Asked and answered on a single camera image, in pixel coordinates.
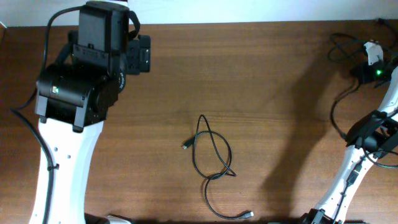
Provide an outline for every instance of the white backdrop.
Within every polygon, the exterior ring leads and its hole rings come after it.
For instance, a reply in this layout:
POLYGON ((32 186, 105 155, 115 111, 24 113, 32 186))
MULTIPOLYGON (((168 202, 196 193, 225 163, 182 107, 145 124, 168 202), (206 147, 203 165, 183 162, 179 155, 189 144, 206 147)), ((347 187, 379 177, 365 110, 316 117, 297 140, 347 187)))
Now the white backdrop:
MULTIPOLYGON (((0 0, 7 26, 44 26, 55 12, 86 0, 0 0)), ((398 19, 398 0, 129 0, 142 24, 398 19)), ((77 25, 78 13, 55 25, 77 25)))

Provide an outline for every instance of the tabletop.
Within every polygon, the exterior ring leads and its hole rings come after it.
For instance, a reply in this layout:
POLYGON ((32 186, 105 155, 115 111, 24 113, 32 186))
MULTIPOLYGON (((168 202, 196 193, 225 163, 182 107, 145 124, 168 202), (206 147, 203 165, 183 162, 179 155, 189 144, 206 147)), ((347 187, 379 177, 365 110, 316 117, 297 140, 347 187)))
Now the tabletop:
MULTIPOLYGON (((77 27, 54 27, 49 63, 77 27)), ((42 62, 44 27, 10 27, 0 46, 0 223, 27 223, 35 199, 40 147, 9 111, 32 93, 42 62)), ((249 221, 299 218, 322 198, 345 153, 329 121, 352 65, 326 58, 329 35, 391 40, 373 21, 142 25, 152 38, 151 71, 128 76, 110 107, 91 161, 85 212, 133 220, 223 221, 206 206, 192 150, 181 148, 199 115, 233 151, 237 177, 208 189, 225 215, 243 210, 249 221)), ((388 86, 363 86, 336 109, 348 131, 377 109, 388 86)), ((34 105, 23 114, 33 123, 34 105)), ((226 146, 216 138, 221 155, 226 146)), ((384 162, 393 162, 386 157, 384 162)), ((198 140, 197 162, 219 172, 209 136, 198 140)), ((395 223, 398 173, 373 167, 349 206, 347 220, 395 223)))

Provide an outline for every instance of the white wall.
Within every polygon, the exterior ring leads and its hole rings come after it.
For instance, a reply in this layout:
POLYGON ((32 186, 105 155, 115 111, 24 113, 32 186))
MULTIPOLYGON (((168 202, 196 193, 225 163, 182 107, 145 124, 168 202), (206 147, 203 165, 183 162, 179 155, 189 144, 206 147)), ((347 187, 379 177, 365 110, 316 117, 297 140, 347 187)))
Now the white wall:
MULTIPOLYGON (((44 26, 55 12, 86 0, 0 0, 7 26, 44 26)), ((142 24, 398 19, 398 0, 129 0, 142 24)), ((77 25, 78 13, 55 25, 77 25)))

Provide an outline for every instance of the wooden table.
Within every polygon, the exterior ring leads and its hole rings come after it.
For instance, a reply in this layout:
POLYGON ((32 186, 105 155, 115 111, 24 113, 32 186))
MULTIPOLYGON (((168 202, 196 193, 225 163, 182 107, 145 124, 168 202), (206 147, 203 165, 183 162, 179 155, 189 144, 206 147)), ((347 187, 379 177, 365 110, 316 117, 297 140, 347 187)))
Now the wooden table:
MULTIPOLYGON (((76 27, 52 29, 49 62, 70 29, 76 27)), ((0 223, 27 223, 33 209, 39 144, 9 107, 21 105, 34 89, 44 30, 9 28, 0 50, 0 223)), ((141 34, 152 38, 152 68, 128 77, 109 109, 91 162, 85 212, 223 221, 204 202, 191 150, 181 148, 200 114, 229 141, 238 174, 211 183, 217 211, 253 210, 251 221, 308 212, 331 185, 345 152, 328 114, 333 98, 351 85, 351 65, 326 59, 332 32, 390 40, 370 21, 142 26, 141 34)), ((335 114, 341 128, 349 130, 376 109, 386 90, 364 86, 342 101, 335 114)), ((37 122, 33 105, 24 114, 37 122)), ((226 147, 217 143, 226 157, 226 147)), ((207 174, 222 168, 208 136, 200 139, 197 161, 207 174)), ((397 201, 397 172, 375 167, 347 219, 395 223, 397 201)))

